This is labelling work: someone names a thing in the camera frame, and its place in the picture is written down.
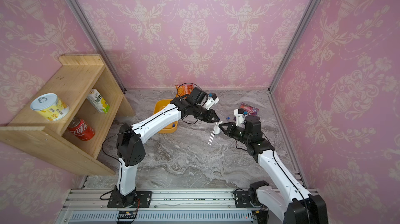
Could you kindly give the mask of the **orange snack bag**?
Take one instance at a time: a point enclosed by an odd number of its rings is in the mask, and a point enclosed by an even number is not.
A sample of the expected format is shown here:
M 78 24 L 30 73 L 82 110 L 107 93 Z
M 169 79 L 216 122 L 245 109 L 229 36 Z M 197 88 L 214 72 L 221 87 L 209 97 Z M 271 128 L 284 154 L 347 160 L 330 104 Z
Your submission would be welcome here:
M 186 83 L 183 85 L 176 85 L 177 94 L 176 97 L 184 97 L 185 95 L 190 95 L 194 89 L 194 85 L 191 83 Z

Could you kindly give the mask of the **green white drink carton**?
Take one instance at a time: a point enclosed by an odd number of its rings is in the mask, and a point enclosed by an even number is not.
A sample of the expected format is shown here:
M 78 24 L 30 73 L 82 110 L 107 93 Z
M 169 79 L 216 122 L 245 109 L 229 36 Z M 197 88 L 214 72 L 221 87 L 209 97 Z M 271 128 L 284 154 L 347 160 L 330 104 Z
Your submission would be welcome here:
M 94 106 L 99 113 L 108 113 L 109 105 L 106 100 L 101 96 L 97 89 L 91 89 L 86 99 Z

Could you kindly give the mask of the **wooden shelf unit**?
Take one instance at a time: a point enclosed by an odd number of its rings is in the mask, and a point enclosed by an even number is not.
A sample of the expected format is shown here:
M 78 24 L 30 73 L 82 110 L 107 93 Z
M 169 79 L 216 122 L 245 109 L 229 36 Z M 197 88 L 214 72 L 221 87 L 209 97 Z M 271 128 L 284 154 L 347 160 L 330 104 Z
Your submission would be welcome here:
M 1 141 L 78 176 L 112 176 L 115 172 L 98 160 L 102 143 L 115 117 L 135 112 L 100 55 L 63 55 L 59 60 L 62 67 L 35 97 L 55 93 L 70 107 L 69 113 L 52 123 L 26 105 L 1 127 Z M 86 99 L 91 89 L 106 100 L 108 113 L 99 113 Z M 67 130 L 75 116 L 94 128 L 92 139 L 81 141 Z

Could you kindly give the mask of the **yellow tin can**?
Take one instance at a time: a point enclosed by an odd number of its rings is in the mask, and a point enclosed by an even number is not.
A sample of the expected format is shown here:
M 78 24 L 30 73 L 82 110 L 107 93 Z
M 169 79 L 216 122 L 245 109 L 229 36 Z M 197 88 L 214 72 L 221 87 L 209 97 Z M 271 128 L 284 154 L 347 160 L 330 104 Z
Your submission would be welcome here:
M 54 93 L 43 94 L 32 101 L 30 108 L 48 121 L 58 121 L 69 113 L 69 106 Z

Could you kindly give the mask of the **red cola can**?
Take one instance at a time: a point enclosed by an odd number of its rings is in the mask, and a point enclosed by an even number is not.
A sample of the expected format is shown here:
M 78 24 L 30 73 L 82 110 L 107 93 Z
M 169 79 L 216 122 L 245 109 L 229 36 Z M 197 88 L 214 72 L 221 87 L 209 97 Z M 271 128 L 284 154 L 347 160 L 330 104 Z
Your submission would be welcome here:
M 95 130 L 79 117 L 74 117 L 67 129 L 82 141 L 88 141 L 95 136 Z

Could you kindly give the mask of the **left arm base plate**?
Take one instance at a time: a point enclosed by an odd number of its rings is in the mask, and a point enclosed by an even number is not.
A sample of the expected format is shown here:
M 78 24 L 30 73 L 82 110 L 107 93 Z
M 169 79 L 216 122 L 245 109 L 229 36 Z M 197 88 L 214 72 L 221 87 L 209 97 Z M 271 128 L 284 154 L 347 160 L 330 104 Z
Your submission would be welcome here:
M 149 208 L 152 200 L 152 191 L 133 191 L 122 196 L 118 190 L 111 193 L 108 208 Z

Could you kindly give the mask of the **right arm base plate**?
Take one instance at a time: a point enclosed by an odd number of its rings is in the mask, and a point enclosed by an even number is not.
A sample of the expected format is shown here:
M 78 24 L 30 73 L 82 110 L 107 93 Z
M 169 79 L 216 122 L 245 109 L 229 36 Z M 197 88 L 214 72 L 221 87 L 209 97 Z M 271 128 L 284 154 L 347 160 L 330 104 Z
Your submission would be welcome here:
M 250 198 L 249 192 L 241 189 L 236 189 L 233 191 L 232 198 L 235 201 L 236 208 L 256 208 Z

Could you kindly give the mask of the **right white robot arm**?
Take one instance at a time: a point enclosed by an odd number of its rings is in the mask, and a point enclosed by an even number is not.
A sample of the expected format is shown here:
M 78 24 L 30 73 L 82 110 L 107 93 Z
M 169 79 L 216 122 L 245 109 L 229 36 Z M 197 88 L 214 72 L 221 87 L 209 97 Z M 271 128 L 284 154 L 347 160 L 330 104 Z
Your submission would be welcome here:
M 264 205 L 284 224 L 327 224 L 328 213 L 324 199 L 302 186 L 285 167 L 276 149 L 262 132 L 258 116 L 248 115 L 244 127 L 234 122 L 219 122 L 215 132 L 239 141 L 247 153 L 270 176 L 277 191 L 264 182 L 252 183 L 249 196 L 254 205 Z

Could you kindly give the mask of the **aluminium corner post left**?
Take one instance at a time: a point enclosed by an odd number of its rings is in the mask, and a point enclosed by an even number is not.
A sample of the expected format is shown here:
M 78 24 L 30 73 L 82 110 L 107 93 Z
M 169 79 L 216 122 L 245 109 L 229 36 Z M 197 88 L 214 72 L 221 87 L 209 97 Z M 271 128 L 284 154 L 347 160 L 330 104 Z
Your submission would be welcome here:
M 94 28 L 92 27 L 91 23 L 89 22 L 88 17 L 85 15 L 82 6 L 80 5 L 78 0 L 65 0 L 68 6 L 70 7 L 72 13 L 74 14 L 75 18 L 77 19 L 79 25 L 81 26 L 82 30 L 86 34 L 87 38 L 91 42 L 92 46 L 102 56 L 103 61 L 109 68 L 111 74 L 117 81 L 117 84 L 121 88 L 123 94 L 126 94 L 126 87 L 123 84 L 123 81 L 120 75 L 117 73 L 117 69 L 115 68 L 114 64 L 112 63 L 109 55 L 107 54 L 106 49 L 103 47 L 102 43 L 100 42 L 100 38 L 96 35 Z

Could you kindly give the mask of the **aluminium corner post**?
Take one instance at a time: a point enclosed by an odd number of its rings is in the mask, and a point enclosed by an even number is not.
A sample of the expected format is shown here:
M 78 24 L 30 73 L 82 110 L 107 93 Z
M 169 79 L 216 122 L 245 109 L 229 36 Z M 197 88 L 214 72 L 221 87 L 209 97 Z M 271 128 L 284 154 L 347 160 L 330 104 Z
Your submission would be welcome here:
M 278 66 L 278 69 L 273 77 L 273 80 L 271 82 L 271 85 L 269 87 L 269 93 L 273 94 L 273 92 L 276 90 L 278 83 L 282 77 L 282 75 L 284 74 L 284 71 L 286 69 L 286 67 L 288 66 L 291 57 L 294 54 L 294 51 L 297 48 L 297 45 L 299 44 L 304 32 L 306 31 L 308 24 L 310 22 L 310 20 L 312 19 L 319 3 L 321 0 L 310 0 L 309 3 L 307 4 L 304 14 L 302 16 L 302 18 L 300 19 L 299 25 L 297 27 L 297 29 L 294 32 L 294 35 L 287 47 L 286 52 L 283 55 L 282 61 L 280 63 L 280 65 Z
M 85 15 L 82 6 L 80 5 L 78 0 L 65 0 L 68 6 L 70 7 L 72 13 L 74 14 L 75 18 L 77 19 L 79 25 L 81 26 L 82 30 L 86 34 L 87 38 L 91 42 L 92 46 L 102 56 L 103 61 L 109 68 L 111 74 L 117 81 L 117 84 L 121 88 L 123 94 L 126 94 L 126 87 L 123 84 L 123 81 L 120 75 L 117 73 L 117 69 L 115 68 L 114 64 L 112 63 L 109 55 L 107 54 L 106 49 L 103 47 L 102 43 L 100 42 L 100 38 L 96 35 L 94 28 L 92 27 L 91 23 L 89 22 L 88 17 Z

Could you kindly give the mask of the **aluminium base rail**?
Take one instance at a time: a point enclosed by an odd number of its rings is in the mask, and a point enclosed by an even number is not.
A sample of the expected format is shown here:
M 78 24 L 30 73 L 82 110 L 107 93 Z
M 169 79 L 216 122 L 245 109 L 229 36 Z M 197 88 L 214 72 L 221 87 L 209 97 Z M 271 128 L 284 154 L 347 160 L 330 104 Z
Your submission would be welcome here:
M 145 189 L 149 208 L 108 208 L 110 191 L 72 190 L 59 224 L 283 224 L 264 205 L 236 208 L 236 189 Z

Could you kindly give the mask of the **purple candy bag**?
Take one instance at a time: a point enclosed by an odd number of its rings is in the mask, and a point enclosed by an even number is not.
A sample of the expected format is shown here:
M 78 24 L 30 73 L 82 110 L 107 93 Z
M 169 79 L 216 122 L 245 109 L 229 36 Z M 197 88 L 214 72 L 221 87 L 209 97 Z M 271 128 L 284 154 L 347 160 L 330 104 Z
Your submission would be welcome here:
M 243 109 L 245 112 L 248 112 L 249 115 L 254 115 L 254 116 L 256 116 L 259 111 L 258 108 L 243 102 L 241 103 L 240 108 Z

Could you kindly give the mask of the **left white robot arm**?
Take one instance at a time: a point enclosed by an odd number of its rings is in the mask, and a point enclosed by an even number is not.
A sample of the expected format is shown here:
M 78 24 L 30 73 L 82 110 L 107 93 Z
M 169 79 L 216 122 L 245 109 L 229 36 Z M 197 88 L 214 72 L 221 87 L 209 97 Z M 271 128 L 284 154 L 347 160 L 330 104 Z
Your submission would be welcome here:
M 146 156 L 144 144 L 155 134 L 170 124 L 187 116 L 205 123 L 220 121 L 211 108 L 219 102 L 214 93 L 206 93 L 195 87 L 189 95 L 179 96 L 171 100 L 160 111 L 146 120 L 134 125 L 124 124 L 120 127 L 116 142 L 119 161 L 118 181 L 108 199 L 108 208 L 140 207 L 140 199 L 136 192 L 136 174 L 139 163 Z

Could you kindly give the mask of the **aluminium corner post right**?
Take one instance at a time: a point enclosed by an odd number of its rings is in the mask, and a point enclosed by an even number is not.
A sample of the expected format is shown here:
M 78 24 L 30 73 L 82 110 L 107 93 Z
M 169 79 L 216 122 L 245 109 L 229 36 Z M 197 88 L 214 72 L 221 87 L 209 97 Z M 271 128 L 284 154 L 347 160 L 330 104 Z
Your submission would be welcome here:
M 307 4 L 304 14 L 302 16 L 302 18 L 300 19 L 299 25 L 297 27 L 297 29 L 294 32 L 294 35 L 287 47 L 286 52 L 283 55 L 282 61 L 280 63 L 280 65 L 278 66 L 278 69 L 273 77 L 273 80 L 271 82 L 271 85 L 269 87 L 269 93 L 273 94 L 273 92 L 276 90 L 278 83 L 282 77 L 282 75 L 284 74 L 284 71 L 286 69 L 286 67 L 288 66 L 291 57 L 294 54 L 294 51 L 297 48 L 297 45 L 299 44 L 304 32 L 306 31 L 308 24 L 310 22 L 310 20 L 312 19 L 319 3 L 321 0 L 310 0 L 309 3 Z

